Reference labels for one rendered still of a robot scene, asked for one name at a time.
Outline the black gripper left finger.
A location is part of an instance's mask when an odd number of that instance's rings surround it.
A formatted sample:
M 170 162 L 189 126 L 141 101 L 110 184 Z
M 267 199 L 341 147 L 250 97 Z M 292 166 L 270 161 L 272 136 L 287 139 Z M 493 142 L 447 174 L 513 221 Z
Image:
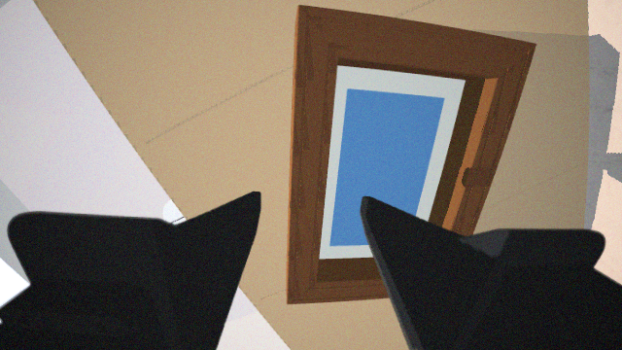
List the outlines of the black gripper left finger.
M 168 350 L 216 350 L 260 214 L 249 192 L 177 225 L 161 218 L 23 212 L 7 235 L 28 281 L 147 287 Z

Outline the brown wooden picture frame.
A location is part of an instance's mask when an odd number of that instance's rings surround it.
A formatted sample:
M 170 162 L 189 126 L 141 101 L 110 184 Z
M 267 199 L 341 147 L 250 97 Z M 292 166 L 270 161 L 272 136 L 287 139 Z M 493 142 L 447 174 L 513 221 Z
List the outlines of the brown wooden picture frame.
M 474 233 L 536 45 L 298 5 L 287 304 L 390 298 L 364 196 Z

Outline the tan wooden board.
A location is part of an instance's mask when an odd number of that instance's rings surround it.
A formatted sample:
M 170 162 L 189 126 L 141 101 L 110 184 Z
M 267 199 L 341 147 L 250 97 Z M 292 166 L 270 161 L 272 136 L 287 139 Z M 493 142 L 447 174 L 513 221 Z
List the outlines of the tan wooden board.
M 298 5 L 535 43 L 475 233 L 584 229 L 587 0 L 33 0 L 186 220 L 260 192 L 238 285 L 291 350 L 409 350 L 389 298 L 287 304 Z

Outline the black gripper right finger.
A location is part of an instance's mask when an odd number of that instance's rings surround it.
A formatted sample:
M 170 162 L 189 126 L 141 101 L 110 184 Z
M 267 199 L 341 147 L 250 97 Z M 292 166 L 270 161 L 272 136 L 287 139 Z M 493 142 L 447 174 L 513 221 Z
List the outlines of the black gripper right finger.
M 595 266 L 593 229 L 498 228 L 462 236 L 364 196 L 365 238 L 409 350 L 465 350 L 512 266 Z

